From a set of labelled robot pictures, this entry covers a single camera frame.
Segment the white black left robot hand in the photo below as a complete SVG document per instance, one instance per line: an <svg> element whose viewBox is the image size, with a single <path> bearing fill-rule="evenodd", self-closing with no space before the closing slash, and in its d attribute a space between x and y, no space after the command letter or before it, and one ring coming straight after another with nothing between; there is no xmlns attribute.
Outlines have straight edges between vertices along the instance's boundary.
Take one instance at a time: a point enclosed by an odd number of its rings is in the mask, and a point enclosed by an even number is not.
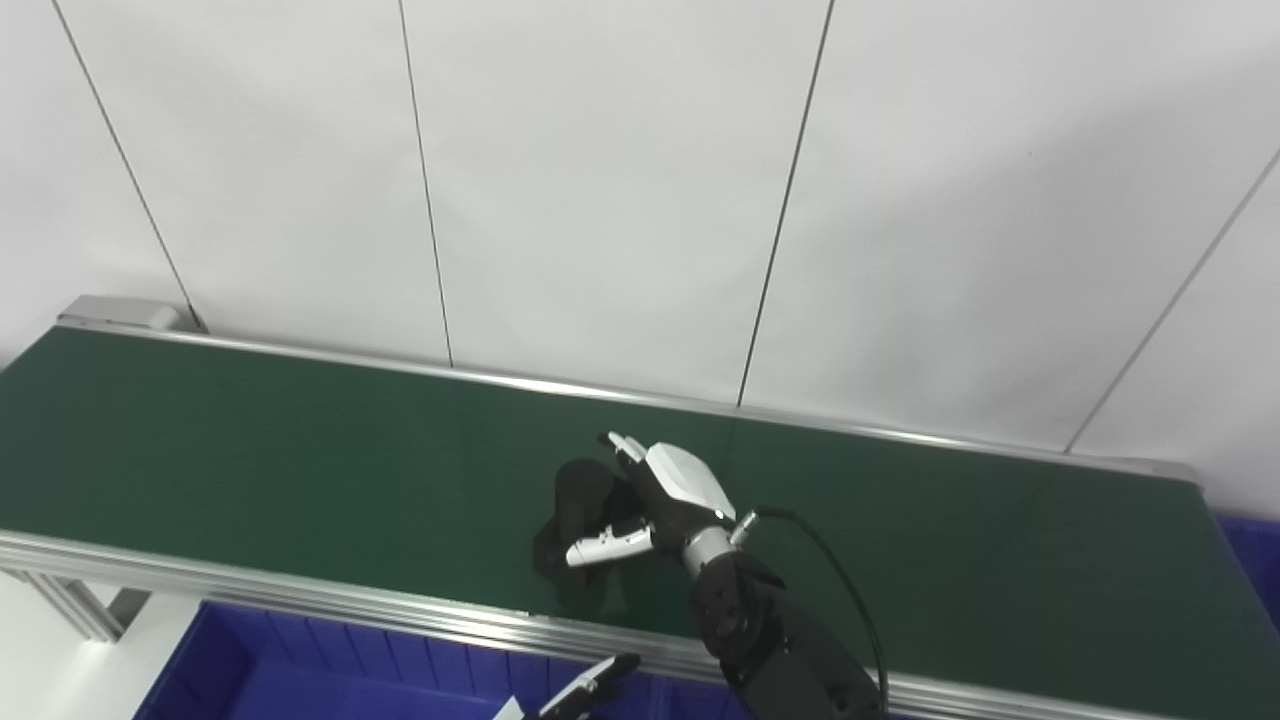
<svg viewBox="0 0 1280 720"><path fill-rule="evenodd" d="M536 710L511 696L492 719L589 719L590 710L617 694L620 683L641 664L637 653L616 653L581 671Z"/></svg>

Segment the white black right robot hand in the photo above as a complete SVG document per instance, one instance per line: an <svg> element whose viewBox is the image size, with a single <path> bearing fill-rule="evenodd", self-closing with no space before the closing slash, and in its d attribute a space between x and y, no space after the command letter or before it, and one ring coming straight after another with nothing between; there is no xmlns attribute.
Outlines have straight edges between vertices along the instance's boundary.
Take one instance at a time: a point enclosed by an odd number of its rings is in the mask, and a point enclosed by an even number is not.
<svg viewBox="0 0 1280 720"><path fill-rule="evenodd" d="M730 538L737 511L696 455L666 442L644 446L613 430L600 442L614 452L623 473L622 491L635 497L639 510L570 544L564 551L568 568L660 552L680 559L696 578L719 556L737 551Z"/></svg>

